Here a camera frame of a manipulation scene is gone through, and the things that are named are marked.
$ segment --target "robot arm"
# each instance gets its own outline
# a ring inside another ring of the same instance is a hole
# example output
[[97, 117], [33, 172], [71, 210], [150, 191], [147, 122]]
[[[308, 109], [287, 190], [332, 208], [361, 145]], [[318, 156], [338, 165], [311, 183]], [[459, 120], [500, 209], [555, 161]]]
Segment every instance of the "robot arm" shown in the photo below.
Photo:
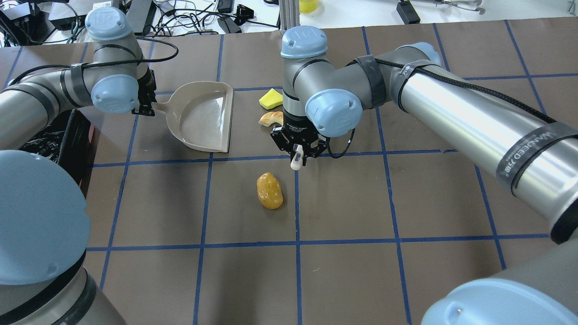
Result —
[[327, 60], [314, 27], [283, 36], [284, 125], [271, 136], [299, 169], [357, 126], [363, 110], [394, 101], [494, 175], [550, 223], [561, 245], [520, 267], [475, 280], [434, 304], [422, 324], [577, 324], [578, 131], [503, 94], [442, 69], [431, 45]]
[[139, 60], [142, 51], [124, 14], [112, 7], [86, 18], [94, 42], [94, 63], [24, 77], [0, 93], [0, 150], [18, 149], [60, 113], [89, 105], [110, 113], [154, 115], [153, 71]]
[[574, 233], [577, 130], [500, 93], [509, 102], [476, 91], [484, 88], [442, 69], [426, 43], [360, 57], [341, 69], [329, 63], [326, 50], [325, 34], [314, 27], [283, 36], [284, 125], [271, 136], [291, 153], [292, 166], [355, 128], [363, 110], [393, 100], [545, 217], [554, 242]]

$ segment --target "power adapter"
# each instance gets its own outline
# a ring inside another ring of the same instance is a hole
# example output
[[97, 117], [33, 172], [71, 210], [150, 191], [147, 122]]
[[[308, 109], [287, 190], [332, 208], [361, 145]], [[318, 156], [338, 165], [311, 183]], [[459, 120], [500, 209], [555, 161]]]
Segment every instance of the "power adapter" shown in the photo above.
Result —
[[401, 0], [397, 5], [397, 12], [406, 25], [420, 23], [420, 16], [418, 16], [409, 0]]
[[227, 34], [234, 34], [234, 33], [240, 33], [241, 32], [241, 29], [239, 28], [239, 26], [237, 26], [237, 24], [235, 24], [233, 19], [231, 19], [229, 16], [219, 17], [219, 18], [217, 18], [217, 21], [218, 21], [218, 25]]

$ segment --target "black box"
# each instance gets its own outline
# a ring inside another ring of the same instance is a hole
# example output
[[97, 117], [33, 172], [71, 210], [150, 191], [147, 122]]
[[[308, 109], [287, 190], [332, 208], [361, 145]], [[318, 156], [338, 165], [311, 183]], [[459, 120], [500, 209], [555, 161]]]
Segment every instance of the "black box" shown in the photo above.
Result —
[[404, 24], [409, 25], [420, 23], [420, 16], [417, 15], [416, 10], [409, 1], [398, 3], [397, 11]]

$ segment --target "black tape band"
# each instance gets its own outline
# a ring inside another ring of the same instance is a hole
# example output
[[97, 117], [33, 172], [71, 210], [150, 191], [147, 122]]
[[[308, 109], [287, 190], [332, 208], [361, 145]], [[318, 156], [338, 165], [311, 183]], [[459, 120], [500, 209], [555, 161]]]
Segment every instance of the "black tape band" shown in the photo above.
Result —
[[383, 105], [386, 102], [386, 82], [383, 80], [383, 74], [379, 64], [372, 55], [362, 56], [355, 59], [358, 65], [363, 69], [369, 87], [371, 88], [371, 108]]
[[407, 111], [405, 111], [405, 109], [401, 105], [401, 92], [403, 90], [403, 87], [405, 87], [405, 84], [407, 83], [409, 78], [411, 76], [413, 76], [416, 68], [425, 67], [428, 65], [437, 65], [437, 64], [435, 64], [431, 61], [428, 61], [428, 60], [418, 60], [418, 61], [411, 62], [411, 63], [404, 65], [403, 68], [401, 69], [401, 71], [395, 76], [395, 79], [394, 79], [394, 81], [392, 83], [392, 87], [391, 87], [391, 89], [393, 90], [393, 93], [391, 94], [391, 98], [393, 99], [394, 103], [396, 103], [402, 111], [407, 113]]
[[506, 152], [496, 169], [496, 179], [512, 195], [522, 174], [544, 150], [556, 143], [574, 138], [578, 131], [562, 122], [546, 124], [522, 137]]
[[317, 59], [315, 59], [315, 60], [311, 60], [311, 61], [303, 64], [303, 65], [299, 68], [299, 70], [297, 70], [297, 72], [295, 73], [295, 76], [293, 76], [293, 84], [292, 84], [293, 89], [295, 89], [295, 81], [297, 80], [297, 76], [301, 73], [301, 71], [303, 71], [303, 69], [307, 68], [309, 65], [312, 65], [312, 64], [317, 63], [317, 62], [327, 62], [327, 63], [331, 64], [329, 61], [324, 60], [324, 59], [322, 59], [322, 58], [317, 58]]
[[293, 99], [294, 101], [297, 101], [297, 102], [300, 101], [299, 98], [287, 94], [287, 93], [285, 92], [285, 89], [283, 89], [283, 94], [284, 94], [285, 96], [287, 96], [287, 98], [289, 98], [289, 99]]
[[[33, 84], [37, 85], [38, 87], [44, 88], [46, 91], [48, 91], [50, 94], [52, 94], [52, 96], [54, 96], [54, 98], [56, 99], [56, 103], [58, 104], [58, 112], [60, 111], [60, 107], [62, 107], [61, 104], [60, 104], [60, 99], [58, 99], [58, 96], [56, 95], [55, 92], [52, 91], [52, 89], [46, 87], [45, 85], [43, 85], [43, 84], [41, 84], [41, 83], [39, 83], [39, 82], [30, 82], [30, 81], [27, 81], [27, 83], [33, 83]], [[56, 117], [56, 115], [58, 115], [58, 113], [54, 113], [54, 110], [52, 110], [51, 112], [49, 112], [49, 116]]]
[[82, 263], [84, 262], [84, 257], [86, 256], [86, 251], [82, 254], [80, 259], [74, 263], [73, 266], [64, 271], [61, 275], [56, 277], [46, 288], [40, 291], [37, 295], [30, 298], [27, 302], [21, 304], [20, 306], [12, 309], [11, 311], [0, 315], [0, 325], [10, 325], [18, 322], [25, 317], [28, 317], [32, 313], [36, 312], [40, 307], [46, 305], [50, 300], [52, 300], [58, 293], [60, 293], [65, 286], [70, 283], [72, 278], [76, 275]]
[[82, 103], [90, 105], [92, 103], [92, 98], [90, 97], [90, 92], [88, 92], [86, 84], [84, 83], [84, 68], [82, 65], [82, 63], [71, 65], [72, 90]]
[[129, 49], [128, 47], [124, 47], [122, 45], [116, 45], [116, 44], [107, 44], [107, 45], [103, 45], [99, 48], [97, 48], [96, 50], [94, 50], [94, 53], [96, 53], [97, 51], [100, 51], [102, 49], [108, 49], [108, 48], [112, 48], [112, 49], [120, 49], [126, 52], [129, 52], [134, 58], [136, 58], [136, 55], [133, 51], [131, 51], [131, 49]]
[[78, 104], [74, 101], [74, 99], [72, 99], [70, 93], [68, 92], [68, 88], [66, 87], [66, 79], [65, 79], [65, 76], [66, 76], [66, 70], [62, 70], [62, 71], [60, 72], [60, 87], [62, 88], [62, 92], [64, 93], [64, 96], [65, 96], [65, 97], [68, 99], [68, 101], [69, 101], [72, 105], [74, 105], [75, 107], [77, 107], [77, 108], [82, 107], [82, 106], [78, 105]]
[[36, 98], [36, 100], [38, 100], [40, 102], [40, 104], [42, 104], [42, 106], [46, 110], [46, 114], [48, 115], [48, 119], [46, 120], [46, 125], [48, 125], [48, 123], [50, 121], [54, 120], [54, 118], [55, 118], [54, 105], [52, 105], [52, 102], [50, 101], [50, 99], [46, 95], [44, 95], [40, 90], [38, 90], [36, 87], [30, 86], [29, 84], [19, 83], [19, 84], [15, 84], [13, 86], [10, 86], [10, 87], [2, 90], [2, 93], [7, 91], [7, 90], [22, 91], [22, 92], [27, 93], [28, 95]]
[[568, 209], [558, 218], [552, 231], [550, 231], [550, 238], [553, 242], [561, 244], [570, 239], [572, 234], [578, 228], [578, 200], [574, 201]]
[[97, 283], [94, 282], [92, 276], [86, 272], [86, 283], [84, 284], [84, 289], [80, 293], [80, 296], [72, 307], [70, 307], [70, 309], [56, 322], [52, 323], [52, 325], [77, 325], [92, 306], [96, 296]]

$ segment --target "yellow container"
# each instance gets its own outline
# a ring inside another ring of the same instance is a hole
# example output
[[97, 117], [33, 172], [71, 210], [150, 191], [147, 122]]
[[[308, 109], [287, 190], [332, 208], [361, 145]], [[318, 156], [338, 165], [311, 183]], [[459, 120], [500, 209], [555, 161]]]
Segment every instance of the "yellow container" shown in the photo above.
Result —
[[310, 13], [317, 9], [319, 0], [299, 0], [299, 12]]

